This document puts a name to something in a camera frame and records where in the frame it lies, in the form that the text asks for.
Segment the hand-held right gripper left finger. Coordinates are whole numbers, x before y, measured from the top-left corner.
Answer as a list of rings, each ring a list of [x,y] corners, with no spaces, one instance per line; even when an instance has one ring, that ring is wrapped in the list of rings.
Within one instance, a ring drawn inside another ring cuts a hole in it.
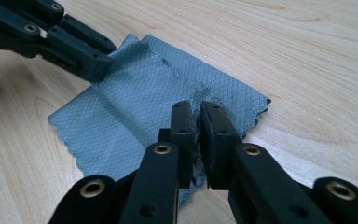
[[[159,142],[170,142],[179,149],[179,189],[189,189],[193,179],[193,160],[196,150],[196,128],[189,101],[172,106],[171,127],[158,133]]]

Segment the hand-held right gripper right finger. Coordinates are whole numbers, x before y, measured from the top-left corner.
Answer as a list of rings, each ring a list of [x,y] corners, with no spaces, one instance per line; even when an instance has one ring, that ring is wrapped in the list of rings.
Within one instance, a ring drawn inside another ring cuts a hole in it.
[[[201,103],[200,127],[200,152],[208,187],[228,190],[232,177],[231,155],[241,138],[224,108],[212,102]]]

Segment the grey-blue textured cloth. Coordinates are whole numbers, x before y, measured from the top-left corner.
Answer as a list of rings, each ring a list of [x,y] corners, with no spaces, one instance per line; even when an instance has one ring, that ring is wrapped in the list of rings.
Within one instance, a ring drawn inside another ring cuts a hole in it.
[[[268,109],[267,96],[152,35],[128,35],[110,56],[105,80],[48,118],[84,175],[119,180],[136,170],[180,101],[195,119],[204,101],[222,106],[241,136]]]

